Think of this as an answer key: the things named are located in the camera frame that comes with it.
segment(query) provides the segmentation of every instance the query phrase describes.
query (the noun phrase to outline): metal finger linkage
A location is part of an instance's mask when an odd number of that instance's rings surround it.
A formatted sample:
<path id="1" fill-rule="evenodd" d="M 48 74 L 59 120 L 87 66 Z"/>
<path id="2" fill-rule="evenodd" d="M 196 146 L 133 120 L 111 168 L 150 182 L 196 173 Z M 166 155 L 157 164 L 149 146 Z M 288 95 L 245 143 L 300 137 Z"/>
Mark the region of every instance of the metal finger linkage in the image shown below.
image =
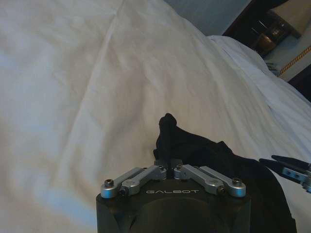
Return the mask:
<path id="1" fill-rule="evenodd" d="M 311 193 L 311 170 L 306 170 L 306 173 L 300 173 L 298 171 L 294 171 L 287 167 L 283 168 L 282 174 L 288 177 L 291 177 L 300 182 L 302 187 L 308 192 Z"/>
<path id="2" fill-rule="evenodd" d="M 208 193 L 219 195 L 225 192 L 224 183 L 215 179 L 191 165 L 177 165 L 174 169 L 175 179 L 193 179 L 202 185 Z"/>
<path id="3" fill-rule="evenodd" d="M 166 169 L 162 166 L 152 165 L 135 177 L 122 182 L 119 193 L 122 196 L 131 196 L 139 193 L 140 187 L 150 180 L 163 180 L 166 178 Z"/>
<path id="4" fill-rule="evenodd" d="M 207 166 L 202 166 L 199 168 L 203 173 L 221 180 L 225 184 L 225 189 L 229 195 L 237 198 L 245 197 L 246 195 L 246 186 L 239 178 L 229 178 Z"/>
<path id="5" fill-rule="evenodd" d="M 115 180 L 112 180 L 112 179 L 105 180 L 104 184 L 101 186 L 102 198 L 114 198 L 116 195 L 118 195 L 118 192 L 121 188 L 121 184 L 123 181 L 136 176 L 137 174 L 141 173 L 143 170 L 144 169 L 140 167 L 135 167 L 132 170 L 119 176 Z"/>

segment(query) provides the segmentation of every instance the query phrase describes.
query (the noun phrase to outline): wooden furniture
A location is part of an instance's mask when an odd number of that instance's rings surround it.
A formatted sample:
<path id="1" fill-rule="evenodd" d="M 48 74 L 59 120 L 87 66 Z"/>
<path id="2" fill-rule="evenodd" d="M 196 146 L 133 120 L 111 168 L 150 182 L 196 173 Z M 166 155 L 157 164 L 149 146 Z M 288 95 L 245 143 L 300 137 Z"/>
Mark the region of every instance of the wooden furniture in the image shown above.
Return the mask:
<path id="1" fill-rule="evenodd" d="M 223 35 L 240 41 L 264 57 L 291 31 L 280 18 L 267 14 L 284 2 L 286 0 L 252 0 Z"/>

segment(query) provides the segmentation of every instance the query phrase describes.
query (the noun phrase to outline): bolt head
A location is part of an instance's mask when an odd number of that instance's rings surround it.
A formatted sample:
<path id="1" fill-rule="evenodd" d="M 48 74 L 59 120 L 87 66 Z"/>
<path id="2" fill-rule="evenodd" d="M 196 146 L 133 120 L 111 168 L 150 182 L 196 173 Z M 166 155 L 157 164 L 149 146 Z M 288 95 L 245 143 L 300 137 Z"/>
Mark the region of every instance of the bolt head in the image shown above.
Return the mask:
<path id="1" fill-rule="evenodd" d="M 126 187 L 122 187 L 122 188 L 120 189 L 120 191 L 119 191 L 119 194 L 120 194 L 122 197 L 127 197 L 127 196 L 128 196 L 128 193 L 129 193 L 129 191 L 128 191 L 128 188 L 126 188 Z"/>
<path id="2" fill-rule="evenodd" d="M 218 186 L 218 188 L 217 188 L 217 194 L 218 194 L 218 195 L 224 195 L 224 194 L 225 194 L 225 187 L 222 186 L 222 185 Z"/>
<path id="3" fill-rule="evenodd" d="M 232 179 L 232 184 L 233 184 L 233 185 L 241 185 L 241 184 L 242 184 L 242 181 L 241 181 L 241 179 L 239 179 L 239 178 L 233 178 L 233 179 Z"/>
<path id="4" fill-rule="evenodd" d="M 105 180 L 104 185 L 105 185 L 106 188 L 111 188 L 111 187 L 113 187 L 113 185 L 114 185 L 113 179 L 107 179 L 107 180 Z"/>

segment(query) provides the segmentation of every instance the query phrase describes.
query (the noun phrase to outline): white bedsheet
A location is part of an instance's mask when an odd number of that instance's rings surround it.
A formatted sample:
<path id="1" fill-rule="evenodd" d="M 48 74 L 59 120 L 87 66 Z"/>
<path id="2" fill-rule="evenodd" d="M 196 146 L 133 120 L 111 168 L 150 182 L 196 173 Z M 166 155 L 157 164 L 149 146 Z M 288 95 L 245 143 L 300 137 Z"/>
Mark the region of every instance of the white bedsheet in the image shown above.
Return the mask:
<path id="1" fill-rule="evenodd" d="M 240 156 L 311 162 L 310 103 L 162 0 L 2 0 L 0 231 L 96 232 L 104 178 L 153 163 L 166 112 Z M 277 178 L 308 232 L 311 195 Z"/>

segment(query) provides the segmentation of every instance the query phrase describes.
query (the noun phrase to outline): black cloth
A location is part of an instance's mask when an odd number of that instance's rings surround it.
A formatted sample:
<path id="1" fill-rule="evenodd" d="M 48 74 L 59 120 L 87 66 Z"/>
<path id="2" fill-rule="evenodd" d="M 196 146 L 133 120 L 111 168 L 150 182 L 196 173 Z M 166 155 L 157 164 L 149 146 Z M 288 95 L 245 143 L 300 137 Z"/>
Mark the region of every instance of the black cloth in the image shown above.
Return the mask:
<path id="1" fill-rule="evenodd" d="M 242 179 L 252 198 L 251 233 L 297 232 L 281 185 L 268 168 L 256 160 L 233 154 L 223 141 L 215 143 L 176 125 L 171 114 L 160 120 L 160 135 L 154 150 L 156 159 L 167 162 L 181 159 L 184 164 L 208 166 L 230 178 Z"/>

